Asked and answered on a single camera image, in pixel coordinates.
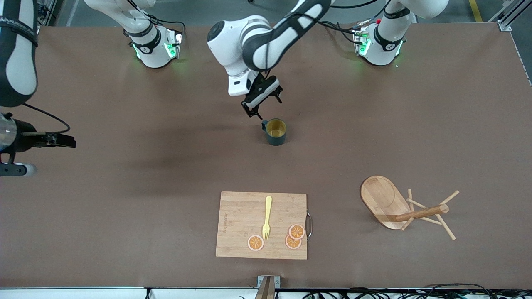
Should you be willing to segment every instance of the floor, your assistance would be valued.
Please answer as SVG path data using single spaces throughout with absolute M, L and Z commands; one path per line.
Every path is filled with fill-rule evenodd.
M 340 23 L 352 23 L 375 15 L 386 0 L 358 9 L 331 9 L 324 19 Z M 260 14 L 268 20 L 280 20 L 292 9 L 297 0 L 159 0 L 148 12 L 159 19 L 183 21 L 188 25 L 209 26 L 219 20 L 237 20 L 252 14 Z M 338 0 L 335 5 L 352 5 L 361 0 Z M 500 8 L 502 0 L 449 0 L 445 11 L 432 20 L 420 22 L 475 22 L 489 20 Z M 478 6 L 475 17 L 472 7 Z M 56 26 L 117 26 L 108 16 L 90 9 L 83 0 L 64 0 L 57 16 Z M 532 8 L 525 11 L 512 24 L 512 35 L 526 69 L 532 72 Z

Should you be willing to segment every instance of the green led light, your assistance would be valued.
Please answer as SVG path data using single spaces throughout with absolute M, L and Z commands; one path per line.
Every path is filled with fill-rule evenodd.
M 364 42 L 364 44 L 362 44 L 360 46 L 360 55 L 366 55 L 366 53 L 368 52 L 368 49 L 369 49 L 369 46 L 371 45 L 371 39 L 366 39 L 366 41 Z
M 174 46 L 172 46 L 172 45 L 168 45 L 168 44 L 166 44 L 166 43 L 164 43 L 164 46 L 165 46 L 165 48 L 166 48 L 166 50 L 167 50 L 167 52 L 168 52 L 168 56 L 169 56 L 170 58 L 174 58 L 174 57 L 176 57 L 176 50 L 175 50 L 175 47 L 174 47 Z
M 135 53 L 137 53 L 137 58 L 140 59 L 140 54 L 138 54 L 138 50 L 137 50 L 137 47 L 135 46 L 135 44 L 133 44 L 133 49 L 135 49 Z
M 399 55 L 399 51 L 401 51 L 402 45 L 403 45 L 403 41 L 401 41 L 401 43 L 399 43 L 399 45 L 397 46 L 397 52 L 395 52 L 395 56 Z

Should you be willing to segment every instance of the wooden dowel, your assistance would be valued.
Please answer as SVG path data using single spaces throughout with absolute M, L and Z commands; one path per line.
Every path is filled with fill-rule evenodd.
M 408 189 L 408 198 L 412 199 L 412 189 Z M 409 203 L 409 206 L 410 206 L 410 212 L 413 212 L 414 211 L 414 204 L 413 203 Z
M 451 240 L 456 240 L 456 237 L 454 236 L 454 234 L 453 234 L 453 232 L 451 231 L 451 229 L 449 228 L 449 226 L 447 226 L 447 224 L 445 223 L 445 221 L 443 221 L 442 216 L 440 216 L 440 215 L 437 214 L 436 217 L 437 217 L 438 220 L 442 223 L 443 228 L 445 228 L 445 231 L 449 234 L 449 237 L 451 237 Z
M 408 201 L 409 203 L 413 203 L 413 204 L 415 204 L 416 206 L 418 206 L 418 207 L 420 207 L 422 209 L 425 209 L 425 210 L 428 209 L 426 206 L 424 206 L 424 205 L 422 205 L 422 204 L 420 204 L 418 202 L 413 201 L 411 198 L 408 198 L 406 201 Z
M 460 191 L 456 190 L 453 194 L 451 194 L 448 198 L 446 198 L 444 201 L 442 201 L 440 204 L 446 204 L 448 203 L 451 199 L 453 199 L 456 195 L 458 195 L 458 193 L 460 193 Z
M 448 211 L 449 211 L 449 207 L 446 204 L 441 204 L 441 205 L 430 207 L 428 210 L 410 212 L 410 213 L 406 213 L 402 215 L 396 215 L 394 218 L 395 218 L 395 221 L 401 222 L 401 221 L 409 220 L 411 217 L 421 218 L 421 217 L 427 217 L 427 216 L 432 216 L 432 215 L 441 214 L 441 213 L 447 213 Z
M 411 217 L 401 228 L 402 231 L 404 231 L 411 223 L 414 221 L 414 217 Z
M 428 222 L 430 222 L 430 223 L 434 223 L 434 224 L 437 224 L 437 225 L 442 225 L 441 222 L 438 222 L 438 221 L 436 221 L 436 220 L 432 220 L 431 218 L 421 217 L 421 218 L 419 218 L 419 219 L 424 220 L 424 221 L 428 221 Z

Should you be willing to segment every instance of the cutting board handle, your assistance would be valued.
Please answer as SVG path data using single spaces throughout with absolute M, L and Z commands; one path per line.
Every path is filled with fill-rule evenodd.
M 306 211 L 306 219 L 305 219 L 305 231 L 306 231 L 306 241 L 310 241 L 310 236 L 312 236 L 312 216 L 310 216 L 310 212 Z

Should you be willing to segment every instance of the yellow floor stripe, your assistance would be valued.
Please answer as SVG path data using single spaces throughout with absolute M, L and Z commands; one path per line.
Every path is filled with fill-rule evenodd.
M 476 0 L 469 0 L 469 5 L 471 5 L 471 10 L 473 10 L 473 16 L 475 17 L 475 22 L 482 22 L 482 17 L 478 11 L 478 5 Z

